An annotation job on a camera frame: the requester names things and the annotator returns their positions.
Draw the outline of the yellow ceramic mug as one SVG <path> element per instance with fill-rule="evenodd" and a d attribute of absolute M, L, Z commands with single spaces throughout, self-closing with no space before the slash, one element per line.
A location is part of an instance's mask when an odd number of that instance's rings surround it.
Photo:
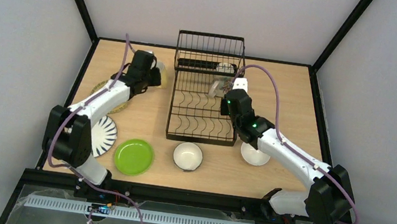
<path fill-rule="evenodd" d="M 168 85 L 168 81 L 167 81 L 167 80 L 168 80 L 168 77 L 167 77 L 167 76 L 168 76 L 167 69 L 166 69 L 164 63 L 161 62 L 161 61 L 157 61 L 156 67 L 159 69 L 159 72 L 160 72 L 160 74 L 161 74 L 161 84 L 158 86 L 158 88 L 164 89 L 164 88 L 166 88 L 167 85 Z"/>

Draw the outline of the black wire dish rack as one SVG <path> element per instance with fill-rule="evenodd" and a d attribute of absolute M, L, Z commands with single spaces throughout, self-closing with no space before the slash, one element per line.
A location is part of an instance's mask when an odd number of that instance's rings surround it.
<path fill-rule="evenodd" d="M 175 79 L 166 126 L 166 138 L 232 146 L 235 134 L 221 99 L 208 97 L 219 63 L 230 63 L 237 72 L 245 65 L 243 37 L 181 30 L 174 57 Z"/>

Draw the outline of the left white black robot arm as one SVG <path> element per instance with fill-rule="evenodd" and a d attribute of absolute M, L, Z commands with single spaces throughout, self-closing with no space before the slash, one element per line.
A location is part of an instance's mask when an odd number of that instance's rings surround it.
<path fill-rule="evenodd" d="M 42 142 L 48 164 L 54 167 L 56 158 L 62 161 L 61 167 L 97 186 L 110 179 L 111 173 L 93 156 L 92 128 L 114 107 L 149 87 L 161 86 L 165 69 L 151 51 L 136 50 L 130 63 L 122 62 L 99 91 L 71 106 L 53 107 Z"/>

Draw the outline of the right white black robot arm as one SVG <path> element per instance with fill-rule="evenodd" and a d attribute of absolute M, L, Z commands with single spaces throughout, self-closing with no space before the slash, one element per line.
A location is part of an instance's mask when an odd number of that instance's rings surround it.
<path fill-rule="evenodd" d="M 244 89 L 226 93 L 220 112 L 230 118 L 244 143 L 281 163 L 306 187 L 305 191 L 271 190 L 267 199 L 272 211 L 308 217 L 315 224 L 345 224 L 341 218 L 353 208 L 354 197 L 343 166 L 331 167 L 290 142 L 277 126 L 255 114 Z"/>

